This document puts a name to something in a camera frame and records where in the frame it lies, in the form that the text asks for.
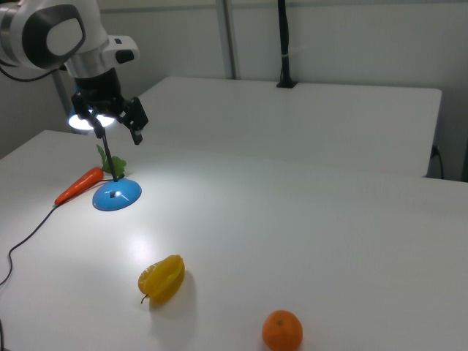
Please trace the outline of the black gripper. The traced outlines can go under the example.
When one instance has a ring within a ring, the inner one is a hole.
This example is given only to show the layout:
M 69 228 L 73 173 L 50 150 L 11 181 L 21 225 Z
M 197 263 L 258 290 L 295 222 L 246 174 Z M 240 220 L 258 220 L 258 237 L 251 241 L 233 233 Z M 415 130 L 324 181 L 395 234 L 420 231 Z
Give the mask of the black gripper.
M 75 83 L 80 92 L 71 98 L 75 112 L 71 116 L 71 127 L 80 131 L 93 130 L 97 138 L 104 137 L 105 128 L 97 118 L 97 112 L 89 110 L 89 105 L 100 113 L 117 113 L 117 122 L 130 131 L 133 143 L 136 146 L 142 143 L 148 116 L 138 97 L 122 97 L 115 68 L 92 78 L 75 78 Z

